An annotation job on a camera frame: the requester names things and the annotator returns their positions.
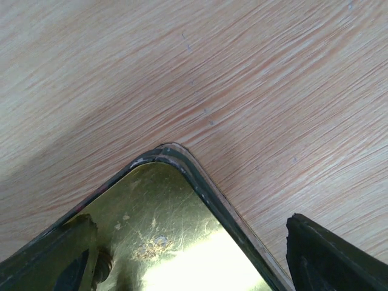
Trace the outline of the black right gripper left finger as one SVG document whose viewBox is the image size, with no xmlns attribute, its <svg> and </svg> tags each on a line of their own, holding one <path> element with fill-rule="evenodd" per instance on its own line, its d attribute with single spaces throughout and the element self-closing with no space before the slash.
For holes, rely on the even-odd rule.
<svg viewBox="0 0 388 291">
<path fill-rule="evenodd" d="M 80 215 L 1 263 L 1 290 L 96 290 L 113 267 L 98 228 Z"/>
</svg>

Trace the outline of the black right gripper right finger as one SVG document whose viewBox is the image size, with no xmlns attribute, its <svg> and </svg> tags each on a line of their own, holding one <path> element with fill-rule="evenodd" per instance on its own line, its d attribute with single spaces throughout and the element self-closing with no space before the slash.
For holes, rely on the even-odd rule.
<svg viewBox="0 0 388 291">
<path fill-rule="evenodd" d="M 387 290 L 387 264 L 296 213 L 286 259 L 296 290 Z"/>
</svg>

